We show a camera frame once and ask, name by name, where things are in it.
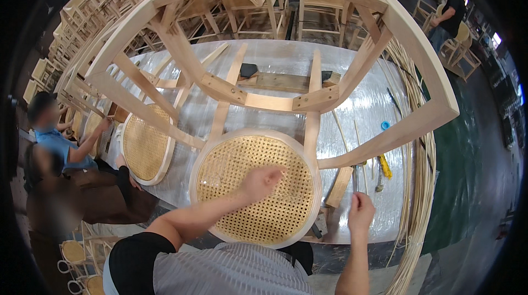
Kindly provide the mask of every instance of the man in black t-shirt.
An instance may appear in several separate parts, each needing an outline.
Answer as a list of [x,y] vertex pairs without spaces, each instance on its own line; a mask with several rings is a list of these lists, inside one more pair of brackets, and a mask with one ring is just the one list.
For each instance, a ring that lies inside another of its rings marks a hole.
[[455,38],[458,35],[458,28],[465,13],[464,0],[447,0],[442,15],[431,20],[433,28],[429,32],[429,41],[437,54],[448,38]]

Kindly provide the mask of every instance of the rattan strip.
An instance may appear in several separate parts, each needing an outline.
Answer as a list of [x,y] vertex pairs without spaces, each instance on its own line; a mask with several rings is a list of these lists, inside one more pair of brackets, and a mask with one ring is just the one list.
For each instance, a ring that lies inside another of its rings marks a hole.
[[272,245],[291,238],[305,225],[314,204],[312,174],[299,154],[274,138],[238,136],[214,147],[197,174],[197,199],[226,195],[240,186],[251,169],[268,165],[287,168],[274,192],[222,217],[216,223],[219,232],[241,242]]
[[[156,104],[148,105],[169,122],[168,114]],[[123,154],[128,167],[142,180],[152,180],[158,174],[167,151],[168,136],[144,120],[132,115],[123,131]]]
[[[94,112],[90,113],[90,116],[88,117],[88,120],[86,121],[86,126],[84,127],[84,136],[89,136],[90,134],[94,133],[97,126],[101,122],[102,117],[95,114]],[[99,138],[97,139],[96,143],[92,147],[90,151],[90,156],[96,157],[97,156],[97,147],[99,146]]]

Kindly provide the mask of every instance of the hand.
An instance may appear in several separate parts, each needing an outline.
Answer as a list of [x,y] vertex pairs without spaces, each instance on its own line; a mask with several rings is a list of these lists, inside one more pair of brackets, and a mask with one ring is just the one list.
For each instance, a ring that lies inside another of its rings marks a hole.
[[62,135],[64,136],[64,138],[70,139],[73,136],[73,131],[69,130],[68,128],[62,132]]
[[137,184],[136,180],[132,177],[132,175],[128,176],[128,180],[130,180],[130,185],[132,187],[135,187],[136,189],[139,189],[140,191],[144,191],[139,184]]
[[429,23],[431,25],[431,27],[436,27],[438,26],[438,24],[440,23],[440,19],[439,18],[434,18],[433,20],[431,20],[431,22]]
[[247,204],[255,203],[270,195],[285,170],[284,167],[267,166],[254,168],[247,173],[240,185],[240,193]]
[[370,223],[374,217],[376,208],[368,195],[361,192],[354,192],[352,195],[352,205],[348,213],[348,228],[352,239],[367,240]]
[[101,120],[101,122],[99,122],[99,125],[96,128],[96,131],[98,131],[99,133],[103,133],[106,130],[108,130],[111,124],[112,124],[112,119],[109,117],[105,117],[104,119]]

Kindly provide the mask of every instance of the plastic sheet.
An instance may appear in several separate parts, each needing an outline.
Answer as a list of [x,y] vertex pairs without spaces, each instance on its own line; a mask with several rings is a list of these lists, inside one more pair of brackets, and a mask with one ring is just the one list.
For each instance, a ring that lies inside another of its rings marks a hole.
[[[343,48],[336,48],[329,45],[297,42],[297,41],[278,41],[278,40],[235,40],[208,42],[192,45],[199,59],[206,57],[215,48],[224,42],[228,42],[228,47],[220,57],[218,57],[208,67],[211,72],[223,79],[226,78],[235,54],[241,47],[242,43],[248,43],[248,49],[244,57],[245,63],[256,64],[260,72],[273,72],[282,74],[296,74],[309,76],[313,51],[319,49],[321,53],[321,70],[334,71],[339,74],[345,74],[351,63],[355,51]],[[133,61],[141,61],[139,67],[151,72],[157,63],[166,55],[167,51],[157,53],[147,53],[132,57]],[[397,69],[392,63],[392,72],[398,76]],[[174,68],[174,62],[164,69],[160,75],[161,79],[177,79],[180,72]],[[404,86],[397,77],[396,82],[392,79],[392,85],[398,92],[393,92],[398,100],[403,101]],[[126,87],[136,97],[139,96],[140,90],[132,81],[126,79],[122,85]],[[387,121],[394,125],[397,121],[395,108],[392,100],[387,93],[389,87],[385,76],[378,63],[360,82],[358,87],[353,91],[350,97],[336,108],[341,126],[343,128],[349,149],[358,146],[358,140],[354,128],[354,120],[357,122],[360,133],[361,143],[366,142],[375,135],[379,134],[381,123]],[[260,90],[246,88],[248,92],[259,94],[274,95],[277,97],[295,97],[299,94],[290,92],[280,92],[272,90]],[[176,98],[176,90],[158,89],[162,95],[170,102]],[[152,103],[147,98],[145,103]],[[198,87],[194,87],[183,105],[178,120],[178,128],[186,133],[201,138],[207,138],[211,130],[214,112],[217,101],[211,99],[201,92]],[[303,143],[304,141],[304,123],[305,116],[302,114],[286,114],[246,109],[238,106],[230,106],[228,117],[225,123],[225,131],[233,131],[240,128],[252,127],[261,129],[273,129],[286,133],[294,139]],[[119,153],[119,143],[115,138],[112,140],[109,152],[108,162],[115,166],[115,158]],[[334,116],[331,112],[321,115],[320,135],[317,142],[317,158],[327,158],[338,156],[345,153],[345,146],[341,138]],[[192,166],[196,160],[198,151],[193,150],[182,144],[176,144],[174,155],[167,174],[164,179],[155,186],[145,187],[147,191],[176,207],[183,207],[190,204],[188,194],[188,181]],[[381,183],[384,186],[382,192],[375,192],[375,187],[379,183],[380,167],[379,162],[374,162],[374,179],[372,178],[372,160],[366,165],[367,186],[376,214],[370,229],[369,242],[384,242],[394,240],[397,236],[401,207],[403,202],[403,180],[404,171],[402,164],[402,150],[395,149],[385,154],[387,162],[392,170],[392,179],[388,180],[381,177]],[[351,195],[354,188],[364,192],[363,169],[357,169],[356,178],[358,184],[349,183],[340,207],[335,209],[329,216],[328,234],[325,235],[323,242],[334,244],[350,243],[350,233],[347,227],[348,210],[350,208]],[[323,184],[323,202],[331,189],[335,180],[337,169],[321,170],[321,179]]]

